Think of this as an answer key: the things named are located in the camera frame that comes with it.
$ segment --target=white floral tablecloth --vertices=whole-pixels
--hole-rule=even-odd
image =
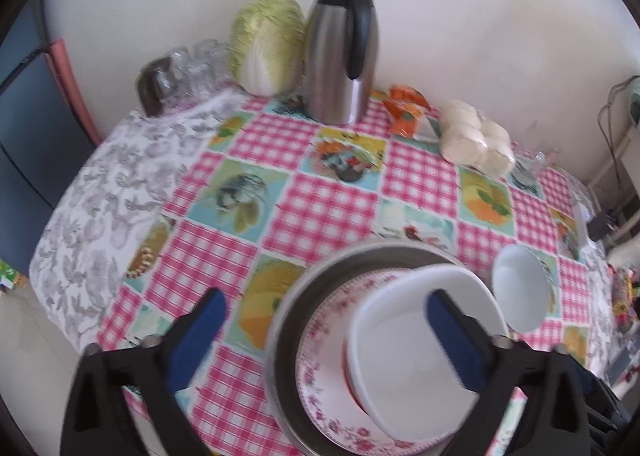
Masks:
[[[173,115],[133,111],[96,149],[54,210],[30,264],[49,319],[81,351],[95,341],[122,274],[162,205],[246,95],[229,88]]]

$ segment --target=bowl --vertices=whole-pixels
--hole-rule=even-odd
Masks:
[[[270,413],[306,456],[353,456],[332,443],[309,420],[296,387],[296,356],[302,333],[318,306],[339,286],[382,268],[460,264],[439,248],[406,240],[371,240],[346,248],[310,267],[284,295],[271,320],[263,359],[264,390]],[[444,444],[419,454],[438,454]]]
[[[394,439],[450,434],[478,397],[462,387],[425,317],[426,300],[439,288],[489,335],[508,333],[489,289],[460,266],[414,270],[368,296],[348,330],[348,373],[364,411]]]
[[[505,246],[492,269],[492,289],[507,324],[518,333],[543,323],[551,287],[542,262],[526,246]]]

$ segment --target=black thermos handle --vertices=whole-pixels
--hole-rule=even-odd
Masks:
[[[349,0],[347,21],[347,76],[357,79],[364,68],[364,59],[371,28],[371,0]]]

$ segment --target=pink gingham square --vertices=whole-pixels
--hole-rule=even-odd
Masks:
[[[519,189],[510,187],[510,191],[518,240],[555,254],[558,251],[556,224],[551,217],[548,205]]]
[[[315,262],[368,236],[377,203],[373,192],[296,173],[273,211],[262,246]]]
[[[545,319],[540,328],[529,333],[516,333],[515,335],[535,350],[549,351],[555,344],[562,342],[562,321]]]
[[[568,322],[589,323],[587,269],[575,261],[559,258],[562,318]]]
[[[391,122],[389,114],[386,112],[382,102],[375,99],[369,99],[367,113],[364,118],[354,126],[335,126],[337,128],[345,128],[352,132],[363,132],[371,136],[379,138],[389,138],[391,136]]]
[[[191,412],[200,438],[226,456],[298,456],[268,413],[262,367],[220,346]]]
[[[495,256],[500,250],[515,243],[513,238],[493,230],[457,223],[458,259],[483,280],[488,280]]]
[[[235,299],[257,252],[251,243],[184,220],[162,254],[145,298],[173,317],[191,311],[211,286]]]
[[[227,153],[263,165],[295,170],[319,127],[311,122],[263,113],[244,128]]]
[[[571,204],[569,184],[566,182],[564,174],[555,169],[546,169],[540,175],[539,182],[545,191],[546,201],[549,205],[573,218],[574,207]]]
[[[118,347],[136,318],[141,303],[142,298],[136,292],[126,284],[120,285],[118,295],[96,335],[96,341],[103,350],[114,350]]]
[[[177,216],[184,216],[198,197],[200,189],[209,182],[222,159],[223,156],[219,153],[205,151],[200,160],[182,177],[173,197],[164,204],[164,210]]]
[[[242,108],[244,111],[261,112],[271,102],[269,97],[251,97]]]
[[[451,218],[456,217],[456,168],[441,156],[391,141],[382,194]]]

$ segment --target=blue gripper pad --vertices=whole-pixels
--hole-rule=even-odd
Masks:
[[[189,385],[214,337],[224,324],[225,313],[225,295],[217,289],[210,289],[191,311],[190,315],[194,315],[189,317],[191,324],[180,335],[168,357],[165,383],[170,393]]]
[[[482,327],[475,319],[463,315],[444,290],[435,290],[428,295],[424,307],[426,319],[462,386],[469,391],[481,392],[486,386],[487,360],[465,329],[480,328],[489,340]]]

